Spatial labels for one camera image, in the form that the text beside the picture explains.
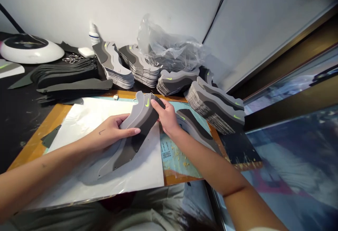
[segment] stack of shoe pieces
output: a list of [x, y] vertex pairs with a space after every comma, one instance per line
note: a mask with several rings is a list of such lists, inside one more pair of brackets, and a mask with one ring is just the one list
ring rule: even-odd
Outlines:
[[106, 79], [113, 80], [114, 84], [123, 89], [130, 89], [134, 86], [134, 76], [129, 69], [122, 65], [114, 42], [100, 42], [93, 45], [93, 50], [99, 59]]
[[245, 123], [243, 101], [197, 77], [184, 93], [190, 106], [222, 134], [241, 131]]
[[199, 73], [200, 70], [198, 68], [190, 72], [179, 71], [169, 73], [167, 70], [162, 70], [156, 89], [163, 96], [185, 91], [190, 87], [193, 81], [196, 81]]
[[38, 66], [30, 75], [30, 80], [38, 89], [61, 83], [72, 83], [98, 77], [98, 67], [94, 59], [83, 59], [74, 64]]
[[199, 75], [207, 84], [212, 86], [212, 80], [214, 74], [210, 71], [210, 69], [205, 66], [200, 66], [200, 75]]
[[139, 52], [137, 45], [123, 46], [119, 49], [119, 54], [129, 66], [135, 80], [148, 87], [156, 87], [159, 68], [148, 64], [146, 58]]
[[53, 105], [57, 102], [67, 102], [80, 97], [100, 96], [109, 91], [113, 86], [112, 80], [101, 81], [91, 78], [73, 83], [61, 83], [46, 88], [37, 89], [46, 94], [38, 99], [42, 106]]

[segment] hand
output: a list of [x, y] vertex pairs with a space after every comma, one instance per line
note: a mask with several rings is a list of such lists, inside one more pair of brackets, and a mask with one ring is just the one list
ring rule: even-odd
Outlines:
[[177, 123], [175, 108], [167, 100], [160, 99], [165, 105], [165, 109], [163, 109], [154, 99], [151, 100], [151, 105], [158, 113], [163, 131], [171, 137], [176, 130], [181, 130], [181, 127]]
[[80, 139], [82, 145], [90, 150], [96, 151], [110, 146], [117, 142], [119, 139], [131, 137], [139, 134], [141, 130], [139, 128], [119, 129], [119, 125], [130, 114], [121, 114], [110, 116], [102, 122], [94, 131], [87, 134]]

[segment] clear plastic bag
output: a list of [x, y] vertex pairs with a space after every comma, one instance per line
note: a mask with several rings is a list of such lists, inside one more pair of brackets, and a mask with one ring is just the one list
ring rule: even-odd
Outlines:
[[209, 49], [195, 38], [166, 33], [146, 14], [138, 31], [138, 47], [148, 63], [169, 72], [192, 71], [203, 64]]

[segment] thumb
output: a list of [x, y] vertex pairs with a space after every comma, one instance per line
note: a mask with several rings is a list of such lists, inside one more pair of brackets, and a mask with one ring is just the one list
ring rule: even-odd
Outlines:
[[139, 128], [129, 128], [129, 129], [120, 129], [119, 130], [119, 137], [120, 138], [127, 138], [139, 134], [141, 130]]
[[159, 115], [161, 115], [164, 112], [164, 109], [154, 99], [152, 99], [150, 102], [152, 107], [155, 109], [155, 111], [157, 111]]

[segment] stack of black leather pieces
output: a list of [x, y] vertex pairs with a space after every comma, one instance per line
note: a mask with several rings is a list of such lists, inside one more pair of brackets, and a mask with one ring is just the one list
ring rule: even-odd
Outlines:
[[80, 97], [106, 93], [113, 86], [112, 80], [101, 81], [95, 59], [74, 64], [38, 66], [31, 75], [37, 91], [45, 94], [38, 99], [42, 106], [68, 102]]

